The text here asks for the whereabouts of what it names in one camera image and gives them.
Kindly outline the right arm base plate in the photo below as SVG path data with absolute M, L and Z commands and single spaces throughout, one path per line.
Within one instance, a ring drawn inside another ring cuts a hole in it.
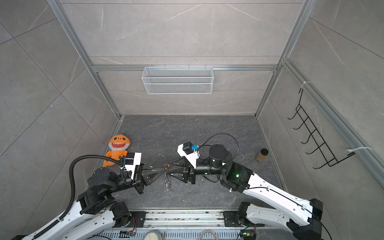
M 223 217 L 226 227 L 264 227 L 265 224 L 253 224 L 247 218 L 246 213 L 238 213 L 237 211 L 224 211 Z

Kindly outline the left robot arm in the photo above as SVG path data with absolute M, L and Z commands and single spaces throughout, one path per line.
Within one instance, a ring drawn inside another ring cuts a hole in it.
M 69 206 L 58 217 L 29 235 L 18 235 L 16 240 L 85 240 L 108 228 L 135 225 L 125 202 L 116 202 L 113 193 L 134 188 L 143 194 L 165 169 L 144 169 L 136 166 L 126 178 L 108 168 L 97 169 L 88 178 L 88 189 L 72 197 Z

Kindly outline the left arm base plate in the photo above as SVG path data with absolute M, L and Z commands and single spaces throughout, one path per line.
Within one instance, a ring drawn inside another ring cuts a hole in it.
M 127 215 L 124 215 L 112 225 L 113 228 L 142 228 L 145 223 L 147 212 L 130 212 Z

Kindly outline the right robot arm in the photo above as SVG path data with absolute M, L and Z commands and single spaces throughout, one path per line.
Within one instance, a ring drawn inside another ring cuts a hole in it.
M 190 142 L 179 145 L 180 158 L 171 162 L 175 169 L 167 174 L 191 184 L 196 183 L 197 176 L 217 176 L 221 185 L 231 192 L 245 194 L 269 205 L 264 208 L 242 202 L 236 214 L 242 225 L 279 227 L 292 233 L 297 240 L 322 238 L 323 203 L 320 200 L 302 199 L 270 184 L 234 162 L 224 145 L 210 146 L 207 160 L 200 158 L 199 150 L 199 146 Z

